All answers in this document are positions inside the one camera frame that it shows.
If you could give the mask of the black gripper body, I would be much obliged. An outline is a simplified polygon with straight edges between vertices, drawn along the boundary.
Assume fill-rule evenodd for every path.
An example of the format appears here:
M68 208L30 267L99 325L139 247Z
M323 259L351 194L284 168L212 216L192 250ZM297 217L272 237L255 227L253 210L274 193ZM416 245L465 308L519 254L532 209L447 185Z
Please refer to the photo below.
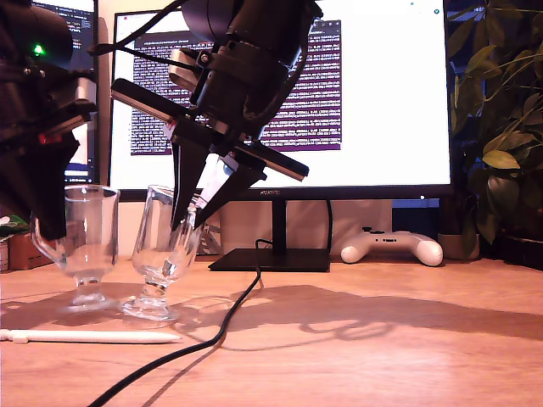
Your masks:
M1 144L59 142L62 133L91 120L96 94L92 80L3 82Z
M111 86L114 100L123 102L175 128L177 118L188 118L212 131L210 153L225 157L230 153L246 153L265 162L279 173L301 181L309 174L309 168L278 151L266 147L255 139L244 142L246 136L259 136L263 126L244 117L245 97L234 90L221 91L216 86L205 85L203 92L211 94L204 98L204 107L185 108L168 98L141 87L126 79L117 79Z

